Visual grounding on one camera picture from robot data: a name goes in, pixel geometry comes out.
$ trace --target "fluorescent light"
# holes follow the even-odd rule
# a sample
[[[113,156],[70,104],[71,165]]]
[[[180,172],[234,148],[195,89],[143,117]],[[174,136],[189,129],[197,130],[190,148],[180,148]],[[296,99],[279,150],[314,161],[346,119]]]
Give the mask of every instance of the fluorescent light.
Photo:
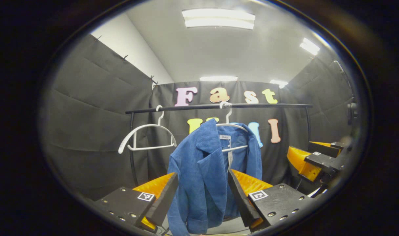
[[[303,42],[300,44],[300,47],[310,52],[313,55],[316,55],[319,52],[319,47],[316,44],[312,43],[309,39],[304,38]]]
[[[279,85],[279,87],[282,89],[285,85],[288,85],[288,82],[281,81],[281,80],[271,79],[270,84]]]
[[[190,9],[182,11],[185,26],[225,26],[252,30],[255,15],[239,10],[227,9]]]
[[[236,76],[205,76],[200,77],[201,81],[236,81]]]

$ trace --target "hanger hook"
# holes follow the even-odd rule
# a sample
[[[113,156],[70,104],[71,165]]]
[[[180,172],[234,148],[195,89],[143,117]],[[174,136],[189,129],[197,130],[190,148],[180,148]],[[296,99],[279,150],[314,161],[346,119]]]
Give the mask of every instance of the hanger hook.
[[[156,107],[156,111],[159,111],[159,108],[162,108],[163,106],[157,106]],[[160,121],[162,120],[162,118],[165,116],[165,111],[162,111],[162,115],[159,117],[159,120],[157,121],[157,124],[160,125]]]
[[[221,103],[220,103],[220,109],[222,109],[224,105],[225,105],[226,107],[230,107],[230,111],[229,111],[228,114],[226,115],[226,124],[229,124],[228,117],[231,115],[231,103],[228,103],[228,102],[226,102],[226,101],[221,102]]]

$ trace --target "empty hanger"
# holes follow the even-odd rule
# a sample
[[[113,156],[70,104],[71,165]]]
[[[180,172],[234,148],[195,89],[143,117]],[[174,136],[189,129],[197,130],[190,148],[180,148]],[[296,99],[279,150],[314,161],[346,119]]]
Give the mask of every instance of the empty hanger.
[[[156,107],[156,111],[159,111],[159,108],[162,108],[163,106],[157,106]],[[123,152],[123,149],[126,145],[126,143],[128,142],[128,140],[131,138],[131,136],[134,136],[133,138],[133,147],[131,147],[131,145],[127,145],[127,147],[131,150],[131,151],[139,151],[139,150],[150,150],[150,149],[158,149],[158,148],[168,148],[168,147],[175,147],[177,146],[176,144],[176,139],[173,136],[172,132],[170,132],[170,130],[168,130],[166,127],[163,127],[160,125],[160,121],[162,120],[163,116],[165,115],[165,112],[162,111],[162,115],[159,117],[157,124],[147,124],[147,125],[142,125],[139,126],[137,128],[135,128],[134,130],[132,130],[123,140],[122,143],[119,146],[118,149],[118,153],[121,154]],[[157,147],[137,147],[137,131],[139,129],[145,128],[145,127],[159,127],[162,128],[164,130],[166,130],[170,135],[171,135],[171,144],[170,145],[165,145],[165,146],[157,146]]]
[[[225,105],[226,107],[230,107],[230,111],[229,111],[229,113],[226,115],[226,123],[225,123],[225,124],[217,124],[216,126],[218,126],[218,127],[221,127],[221,126],[237,127],[237,128],[240,128],[240,129],[242,129],[242,130],[248,132],[248,130],[245,129],[244,127],[242,127],[242,126],[235,125],[235,124],[230,124],[230,123],[229,123],[228,117],[231,115],[231,112],[232,112],[232,110],[231,110],[231,109],[232,109],[232,108],[231,108],[231,103],[228,103],[228,102],[221,102],[221,103],[220,103],[220,109],[223,108],[223,105]],[[248,145],[239,146],[239,147],[232,147],[232,148],[228,148],[228,149],[223,149],[222,151],[223,151],[223,152],[226,152],[226,151],[233,151],[233,150],[236,150],[236,149],[247,148],[247,147],[248,147]]]

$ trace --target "blue jacket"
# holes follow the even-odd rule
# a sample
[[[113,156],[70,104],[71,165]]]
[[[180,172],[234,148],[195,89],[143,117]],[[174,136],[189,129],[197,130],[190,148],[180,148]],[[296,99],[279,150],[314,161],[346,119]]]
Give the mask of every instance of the blue jacket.
[[[190,133],[171,154],[168,173],[176,172],[179,187],[168,211],[169,228],[174,236],[207,233],[224,217],[240,214],[227,182],[229,140],[231,147],[249,145],[233,151],[231,169],[262,178],[261,150],[253,132],[244,124],[217,127],[211,119]]]

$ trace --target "clothing rack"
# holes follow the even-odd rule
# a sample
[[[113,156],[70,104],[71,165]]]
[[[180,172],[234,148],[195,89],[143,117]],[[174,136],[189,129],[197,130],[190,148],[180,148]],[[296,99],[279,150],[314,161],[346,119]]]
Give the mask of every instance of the clothing rack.
[[[267,104],[267,103],[234,103],[224,105],[223,108],[304,108],[306,111],[306,119],[307,119],[307,139],[310,141],[310,118],[309,118],[309,108],[313,107],[310,104],[288,104],[288,103],[277,103],[277,104]],[[130,132],[133,129],[134,124],[134,114],[135,113],[146,113],[146,112],[159,112],[159,111],[173,111],[173,110],[191,110],[191,109],[220,109],[220,104],[210,104],[210,105],[192,105],[192,106],[181,106],[181,107],[160,107],[149,108],[149,109],[137,109],[126,111],[125,114],[131,114],[131,122],[130,122]],[[135,186],[138,186],[137,175],[135,173],[135,164],[134,164],[134,154],[132,151],[129,153],[130,163],[131,163],[131,171],[132,177],[134,179]]]

